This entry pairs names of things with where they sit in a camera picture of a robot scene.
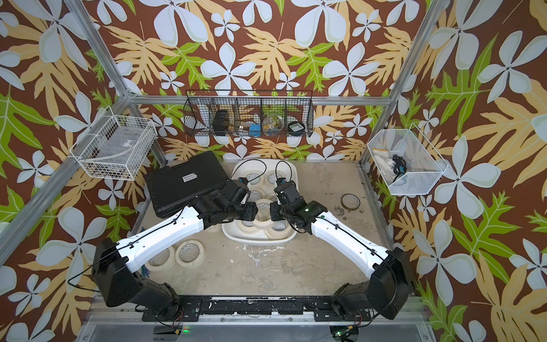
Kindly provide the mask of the white plastic storage box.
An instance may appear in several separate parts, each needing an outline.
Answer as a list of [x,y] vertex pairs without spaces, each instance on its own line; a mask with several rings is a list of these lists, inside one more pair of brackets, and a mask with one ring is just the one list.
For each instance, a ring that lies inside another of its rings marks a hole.
[[232,171],[232,178],[245,178],[248,172],[263,172],[262,182],[258,185],[247,185],[251,193],[249,200],[255,202],[258,214],[252,222],[235,220],[222,225],[222,232],[229,239],[243,245],[259,247],[282,246],[289,243],[297,232],[286,221],[273,222],[270,218],[270,204],[277,198],[274,188],[264,184],[265,178],[270,172],[277,172],[279,178],[292,180],[298,183],[296,166],[291,162],[281,160],[257,159],[239,162]]

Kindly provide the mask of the masking tape roll four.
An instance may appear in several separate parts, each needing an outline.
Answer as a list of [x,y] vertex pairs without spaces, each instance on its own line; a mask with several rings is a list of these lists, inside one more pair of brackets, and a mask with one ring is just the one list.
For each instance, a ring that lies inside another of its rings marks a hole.
[[186,269],[196,269],[204,260],[205,247],[194,239],[182,242],[175,251],[175,262]]

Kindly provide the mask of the masking tape roll three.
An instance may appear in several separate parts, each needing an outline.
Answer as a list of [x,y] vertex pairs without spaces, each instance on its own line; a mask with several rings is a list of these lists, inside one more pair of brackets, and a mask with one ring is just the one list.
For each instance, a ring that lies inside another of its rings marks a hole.
[[168,247],[145,262],[145,267],[150,272],[163,272],[171,269],[174,264],[175,250],[173,247]]

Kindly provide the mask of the masking tape roll two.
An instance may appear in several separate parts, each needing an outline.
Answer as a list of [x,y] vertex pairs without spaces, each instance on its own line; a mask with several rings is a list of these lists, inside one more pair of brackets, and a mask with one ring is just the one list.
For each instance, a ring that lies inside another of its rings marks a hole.
[[222,229],[222,225],[212,225],[206,229],[206,232],[214,233],[219,232]]

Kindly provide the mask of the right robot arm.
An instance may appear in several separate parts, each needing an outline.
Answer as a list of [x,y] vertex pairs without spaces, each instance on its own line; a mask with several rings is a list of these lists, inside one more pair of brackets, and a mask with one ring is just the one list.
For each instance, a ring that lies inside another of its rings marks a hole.
[[294,181],[281,178],[276,184],[278,202],[270,206],[271,219],[286,221],[292,228],[329,243],[367,277],[359,284],[344,284],[334,293],[331,302],[335,316],[346,320],[372,309],[379,316],[395,319],[417,287],[406,252],[377,245],[346,226],[327,207],[306,202]]

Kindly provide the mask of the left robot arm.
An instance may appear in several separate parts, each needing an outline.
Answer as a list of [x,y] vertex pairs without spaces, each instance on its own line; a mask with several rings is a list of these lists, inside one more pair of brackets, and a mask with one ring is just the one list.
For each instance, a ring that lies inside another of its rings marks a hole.
[[143,306],[172,319],[182,308],[176,291],[139,273],[141,267],[175,243],[211,226],[235,220],[252,221],[258,209],[249,200],[245,178],[228,180],[219,189],[191,198],[178,213],[144,232],[121,239],[108,238],[96,248],[91,275],[105,302]]

